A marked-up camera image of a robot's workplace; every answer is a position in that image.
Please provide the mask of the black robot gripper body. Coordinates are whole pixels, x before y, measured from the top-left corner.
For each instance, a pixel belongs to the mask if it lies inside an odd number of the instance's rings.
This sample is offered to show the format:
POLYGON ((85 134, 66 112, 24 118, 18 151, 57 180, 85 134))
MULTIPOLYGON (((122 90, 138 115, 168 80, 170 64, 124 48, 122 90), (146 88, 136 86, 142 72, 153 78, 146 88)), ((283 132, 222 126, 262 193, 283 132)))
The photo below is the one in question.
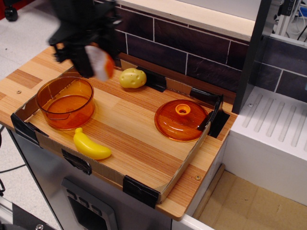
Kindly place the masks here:
POLYGON ((73 46, 92 43, 98 46, 98 29, 108 25, 115 28, 121 23, 115 0, 102 3, 94 3, 93 0, 52 0, 51 6, 60 26, 48 42, 54 47, 58 62, 70 59, 69 52, 73 46))

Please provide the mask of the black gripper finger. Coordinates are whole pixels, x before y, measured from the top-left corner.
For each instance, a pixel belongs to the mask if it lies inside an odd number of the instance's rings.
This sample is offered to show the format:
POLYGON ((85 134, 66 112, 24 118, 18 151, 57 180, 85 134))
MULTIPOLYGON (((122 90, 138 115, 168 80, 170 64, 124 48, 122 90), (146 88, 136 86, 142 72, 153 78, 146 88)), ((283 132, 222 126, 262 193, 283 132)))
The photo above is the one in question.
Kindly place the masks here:
POLYGON ((113 26, 104 26, 101 29, 98 29, 98 46, 106 51, 113 59, 116 59, 119 53, 117 47, 117 37, 116 31, 113 26))
POLYGON ((70 60, 82 77, 90 78, 94 75, 94 71, 84 46, 73 46, 69 54, 70 60))

